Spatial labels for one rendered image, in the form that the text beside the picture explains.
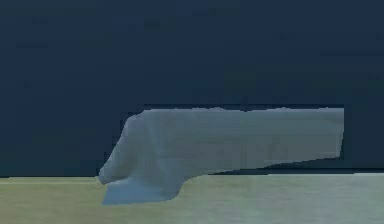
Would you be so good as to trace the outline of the grey blue draped cloth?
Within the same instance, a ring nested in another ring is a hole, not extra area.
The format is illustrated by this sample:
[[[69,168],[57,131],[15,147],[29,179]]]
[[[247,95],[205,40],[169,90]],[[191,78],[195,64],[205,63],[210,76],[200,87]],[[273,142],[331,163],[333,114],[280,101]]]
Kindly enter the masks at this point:
[[[106,205],[174,199],[192,178],[337,158],[341,108],[150,109],[126,120],[100,169]]]

